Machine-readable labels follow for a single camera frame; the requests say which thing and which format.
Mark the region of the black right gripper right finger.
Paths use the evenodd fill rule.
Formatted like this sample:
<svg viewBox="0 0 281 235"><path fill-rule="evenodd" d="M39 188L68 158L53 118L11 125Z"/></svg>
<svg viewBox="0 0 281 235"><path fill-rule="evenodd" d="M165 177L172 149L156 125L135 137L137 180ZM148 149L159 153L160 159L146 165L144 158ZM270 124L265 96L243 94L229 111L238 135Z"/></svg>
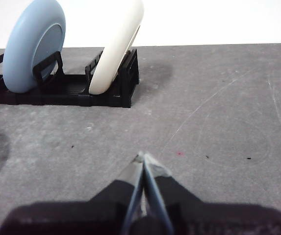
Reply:
<svg viewBox="0 0 281 235"><path fill-rule="evenodd" d="M143 154L145 194L172 235L281 235L281 211L256 204L205 202L151 154Z"/></svg>

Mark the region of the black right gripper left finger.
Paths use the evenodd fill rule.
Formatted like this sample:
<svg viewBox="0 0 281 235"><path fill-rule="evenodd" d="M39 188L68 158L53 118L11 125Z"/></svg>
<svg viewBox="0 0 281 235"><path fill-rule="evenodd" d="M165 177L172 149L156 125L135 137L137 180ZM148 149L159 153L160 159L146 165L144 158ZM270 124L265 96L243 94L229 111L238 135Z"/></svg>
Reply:
<svg viewBox="0 0 281 235"><path fill-rule="evenodd" d="M0 235L126 234L142 194L140 152L120 175L88 201L37 202L13 209Z"/></svg>

